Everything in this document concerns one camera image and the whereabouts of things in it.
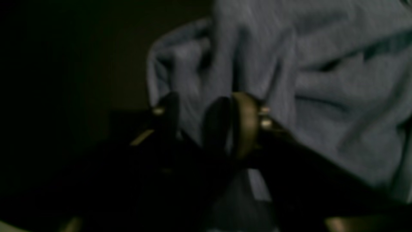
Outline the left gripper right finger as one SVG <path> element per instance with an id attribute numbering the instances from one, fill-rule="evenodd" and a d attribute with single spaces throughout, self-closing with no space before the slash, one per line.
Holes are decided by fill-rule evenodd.
<path id="1" fill-rule="evenodd" d="M 260 148 L 259 135 L 273 128 L 270 108 L 251 94 L 233 92 L 206 110 L 202 142 L 207 154 L 230 162 L 248 160 Z"/>

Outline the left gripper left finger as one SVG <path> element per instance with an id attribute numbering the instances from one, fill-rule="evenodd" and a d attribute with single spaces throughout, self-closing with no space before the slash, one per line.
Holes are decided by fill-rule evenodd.
<path id="1" fill-rule="evenodd" d="M 171 92 L 152 107 L 149 120 L 130 142 L 131 174 L 139 181 L 184 179 L 191 175 L 190 155 L 178 139 L 180 97 Z"/>

